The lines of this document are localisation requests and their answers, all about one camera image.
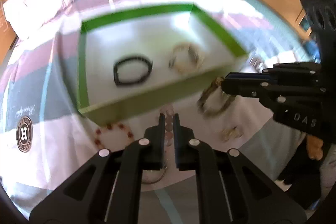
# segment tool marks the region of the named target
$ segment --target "ring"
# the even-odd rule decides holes
[[[211,82],[210,86],[202,92],[201,97],[197,101],[200,112],[202,112],[206,118],[215,117],[223,113],[226,109],[228,109],[228,107],[233,103],[236,98],[236,95],[228,95],[223,92],[223,94],[226,96],[226,100],[224,105],[220,109],[205,108],[206,100],[208,100],[209,96],[221,87],[223,81],[223,77],[217,77],[214,81]]]
[[[188,56],[194,65],[193,67],[187,67],[186,65],[183,65],[182,62],[177,61],[177,53],[182,50],[188,50]],[[204,55],[198,46],[193,43],[180,43],[173,49],[172,58],[169,60],[169,68],[175,68],[177,72],[184,74],[199,69],[203,64],[203,61]]]
[[[120,65],[122,65],[124,63],[127,63],[127,62],[130,62],[130,61],[142,61],[143,63],[145,63],[148,66],[148,72],[146,74],[144,74],[143,76],[141,76],[138,80],[122,82],[119,79],[118,67]],[[124,58],[124,59],[118,61],[117,63],[115,63],[114,66],[113,66],[114,83],[117,86],[141,84],[141,83],[143,83],[147,80],[147,78],[149,77],[149,75],[152,72],[152,68],[153,68],[153,62],[149,61],[147,58],[145,58],[143,56],[130,56],[130,57]]]

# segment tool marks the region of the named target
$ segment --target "metal bracelet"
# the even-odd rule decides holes
[[[141,183],[142,183],[142,184],[145,184],[145,185],[150,185],[150,184],[155,184],[155,183],[159,182],[160,180],[163,179],[163,177],[165,176],[165,174],[166,174],[166,172],[167,172],[167,164],[166,164],[166,163],[164,163],[164,165],[163,165],[163,167],[162,167],[161,170],[163,170],[163,173],[162,173],[162,175],[161,175],[158,179],[156,179],[156,180],[154,180],[154,181],[149,181],[149,180],[145,180],[145,179],[142,177]]]
[[[194,64],[193,68],[187,68],[186,66],[183,66],[180,64],[176,59],[176,54],[182,50],[188,50],[188,55]],[[186,72],[190,72],[193,70],[198,70],[204,61],[204,55],[200,48],[193,44],[193,43],[180,43],[176,45],[173,49],[172,58],[169,60],[169,68],[174,68],[176,71],[178,71],[181,74],[184,74]]]
[[[223,81],[224,81],[223,77],[217,77],[214,81],[211,82],[210,86],[202,92],[201,97],[197,101],[199,110],[203,113],[203,115],[206,118],[215,117],[223,113],[226,109],[228,109],[228,107],[232,104],[232,102],[236,98],[236,95],[225,94],[227,99],[224,105],[220,109],[206,109],[205,108],[206,100],[208,100],[209,96],[212,93],[214,93],[218,88],[221,88],[221,84]]]

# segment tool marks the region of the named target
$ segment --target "wooden cabinet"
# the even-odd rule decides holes
[[[0,0],[0,64],[16,39],[16,33],[14,32],[11,24],[6,21],[3,12],[3,3],[5,1],[7,0]]]

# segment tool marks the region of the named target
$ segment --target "bed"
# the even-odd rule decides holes
[[[76,0],[29,39],[17,43],[0,81],[1,183],[26,218],[38,202],[97,153],[97,130],[106,130],[81,116],[77,109],[77,46],[82,20],[129,7],[170,2],[196,3],[247,52],[264,60],[276,63],[272,58],[279,60],[286,52],[294,52],[297,61],[308,60],[296,34],[277,15],[267,13],[270,18],[266,18],[263,11],[245,0],[216,0],[221,7],[214,7],[212,0]],[[243,69],[255,72],[249,66]],[[131,129],[133,139],[139,139],[146,128],[157,123],[160,112],[172,110],[179,113],[182,125],[194,130],[196,138],[222,151],[239,148],[275,180],[294,154],[300,132],[275,123],[271,111],[251,98],[238,97],[224,114],[205,120],[196,108],[199,96],[200,92],[121,122]],[[33,122],[34,153],[15,149],[13,136],[24,115]],[[235,126],[241,137],[223,142],[219,131]],[[123,149],[130,137],[115,128],[101,142],[116,151]],[[139,223],[197,223],[194,172],[177,171],[173,144],[165,151],[166,175],[153,185],[142,186]]]

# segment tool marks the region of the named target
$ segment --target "logo emblem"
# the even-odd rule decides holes
[[[32,146],[33,123],[27,116],[21,117],[16,128],[17,147],[21,152],[28,152]]]

